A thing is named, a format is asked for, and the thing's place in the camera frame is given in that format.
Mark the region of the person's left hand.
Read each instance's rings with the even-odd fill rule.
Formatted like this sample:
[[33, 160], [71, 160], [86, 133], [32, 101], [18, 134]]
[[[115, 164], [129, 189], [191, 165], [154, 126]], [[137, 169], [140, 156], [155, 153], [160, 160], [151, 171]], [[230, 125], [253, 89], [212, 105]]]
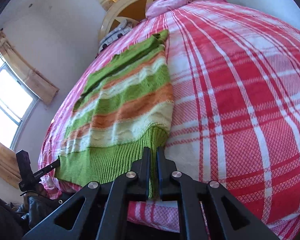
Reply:
[[35, 187], [34, 190], [29, 190], [26, 191], [23, 194], [23, 205], [26, 206], [29, 204], [28, 197], [29, 196], [42, 196], [42, 197], [47, 197], [47, 191], [45, 187], [43, 186], [42, 183], [38, 183]]

